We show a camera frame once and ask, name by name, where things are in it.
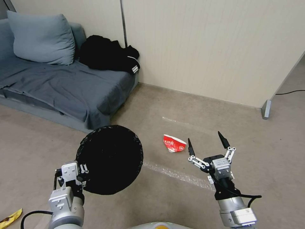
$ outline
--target banana peel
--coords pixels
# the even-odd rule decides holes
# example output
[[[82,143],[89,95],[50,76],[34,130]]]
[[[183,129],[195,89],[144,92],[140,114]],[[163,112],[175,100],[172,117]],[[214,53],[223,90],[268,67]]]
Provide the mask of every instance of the banana peel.
[[[17,212],[14,212],[9,217],[0,221],[0,229],[4,229],[8,227],[12,222],[14,222],[22,213],[22,208],[19,209]]]

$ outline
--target red paper cup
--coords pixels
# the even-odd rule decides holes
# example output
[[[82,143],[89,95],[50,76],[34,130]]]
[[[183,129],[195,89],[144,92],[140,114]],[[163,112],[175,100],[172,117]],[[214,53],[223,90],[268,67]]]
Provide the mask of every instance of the red paper cup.
[[[164,135],[163,142],[166,145],[169,152],[180,152],[185,149],[186,142],[170,135]]]

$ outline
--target blue-gray cushion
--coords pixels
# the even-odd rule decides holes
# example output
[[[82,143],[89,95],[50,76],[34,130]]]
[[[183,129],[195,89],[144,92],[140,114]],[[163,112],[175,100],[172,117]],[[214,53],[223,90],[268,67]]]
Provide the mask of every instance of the blue-gray cushion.
[[[15,56],[13,53],[13,42],[14,35],[10,29],[8,20],[0,20],[0,62]]]
[[[75,41],[64,15],[37,16],[7,11],[7,16],[15,37],[16,56],[48,64],[73,63]]]

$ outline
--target white wall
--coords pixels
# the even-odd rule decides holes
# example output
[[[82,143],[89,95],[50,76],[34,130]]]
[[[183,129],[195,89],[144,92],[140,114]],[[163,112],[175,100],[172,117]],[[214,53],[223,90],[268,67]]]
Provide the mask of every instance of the white wall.
[[[24,14],[62,13],[68,21],[82,24],[86,35],[118,40],[124,46],[119,0],[11,0],[16,11]]]
[[[124,45],[119,0],[12,0]],[[140,81],[261,107],[305,50],[304,0],[124,0]]]

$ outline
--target black jacket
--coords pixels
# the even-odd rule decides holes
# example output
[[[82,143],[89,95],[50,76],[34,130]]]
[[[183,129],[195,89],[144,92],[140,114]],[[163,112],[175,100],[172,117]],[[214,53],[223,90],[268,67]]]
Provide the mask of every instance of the black jacket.
[[[89,68],[135,74],[140,69],[139,52],[132,46],[121,48],[118,41],[92,35],[82,44],[79,61]]]

